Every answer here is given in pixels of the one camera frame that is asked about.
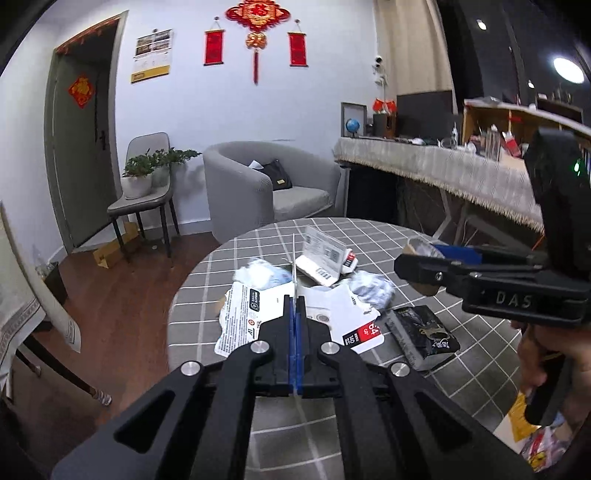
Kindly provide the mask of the person's right hand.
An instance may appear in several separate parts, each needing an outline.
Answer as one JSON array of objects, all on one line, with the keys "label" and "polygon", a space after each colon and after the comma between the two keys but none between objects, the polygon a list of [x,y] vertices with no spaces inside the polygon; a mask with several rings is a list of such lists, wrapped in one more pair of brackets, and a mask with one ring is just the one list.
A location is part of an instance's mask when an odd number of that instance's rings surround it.
[{"label": "person's right hand", "polygon": [[590,328],[560,329],[528,325],[518,346],[520,390],[529,396],[547,380],[543,362],[553,354],[573,361],[571,387],[560,408],[571,429],[582,426],[590,412]]}]

